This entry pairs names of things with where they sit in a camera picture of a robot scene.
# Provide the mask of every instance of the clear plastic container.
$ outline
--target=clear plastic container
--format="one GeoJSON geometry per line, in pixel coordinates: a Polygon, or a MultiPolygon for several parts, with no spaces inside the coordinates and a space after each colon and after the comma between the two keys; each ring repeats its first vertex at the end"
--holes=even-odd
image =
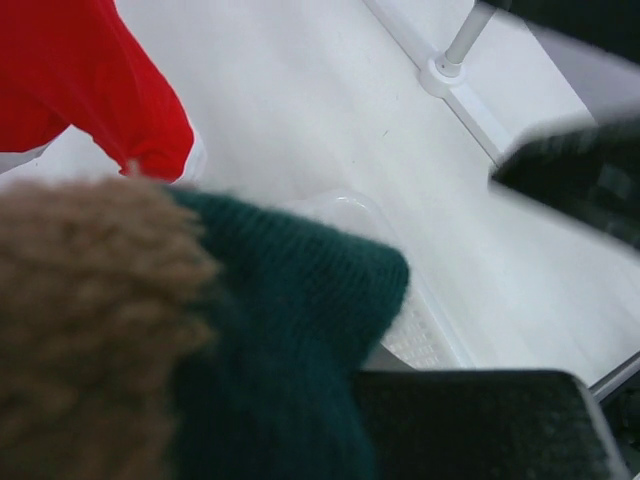
{"type": "Polygon", "coordinates": [[[399,248],[411,266],[411,284],[402,312],[382,344],[400,360],[419,370],[473,366],[415,267],[411,253],[404,248],[372,200],[349,190],[337,190],[289,203],[284,208],[340,230],[399,248]]]}

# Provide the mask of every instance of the white trim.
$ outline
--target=white trim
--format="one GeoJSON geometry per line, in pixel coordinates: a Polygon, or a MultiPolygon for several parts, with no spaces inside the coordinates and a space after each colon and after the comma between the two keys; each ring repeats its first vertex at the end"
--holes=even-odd
{"type": "Polygon", "coordinates": [[[35,160],[44,153],[51,142],[26,152],[0,152],[0,174],[35,160]]]}
{"type": "Polygon", "coordinates": [[[193,145],[184,163],[182,175],[174,182],[174,184],[177,185],[193,185],[200,180],[207,165],[207,150],[205,149],[204,142],[198,131],[193,127],[191,121],[189,121],[189,124],[193,131],[193,145]]]}

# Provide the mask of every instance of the green knit fabric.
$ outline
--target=green knit fabric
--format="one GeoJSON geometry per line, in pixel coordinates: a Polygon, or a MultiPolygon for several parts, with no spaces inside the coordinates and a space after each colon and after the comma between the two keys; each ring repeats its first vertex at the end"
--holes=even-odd
{"type": "Polygon", "coordinates": [[[221,339],[175,376],[176,477],[376,478],[349,379],[401,307],[403,257],[228,197],[172,193],[224,266],[224,292],[197,306],[221,339]]]}

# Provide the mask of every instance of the red cloth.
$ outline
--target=red cloth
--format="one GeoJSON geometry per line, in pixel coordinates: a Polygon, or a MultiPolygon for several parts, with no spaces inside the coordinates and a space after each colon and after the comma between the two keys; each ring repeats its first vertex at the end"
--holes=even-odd
{"type": "Polygon", "coordinates": [[[68,125],[127,173],[174,181],[193,131],[175,92],[113,0],[0,0],[0,152],[24,152],[68,125]]]}

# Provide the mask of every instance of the metal pole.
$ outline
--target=metal pole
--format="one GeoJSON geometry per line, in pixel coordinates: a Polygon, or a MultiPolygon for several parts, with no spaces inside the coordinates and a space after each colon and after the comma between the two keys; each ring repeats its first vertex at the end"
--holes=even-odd
{"type": "Polygon", "coordinates": [[[482,30],[484,30],[484,27],[486,27],[489,20],[491,20],[495,11],[495,8],[484,5],[474,5],[462,24],[462,27],[460,27],[458,34],[444,54],[450,63],[453,65],[462,63],[482,33],[482,30]]]}

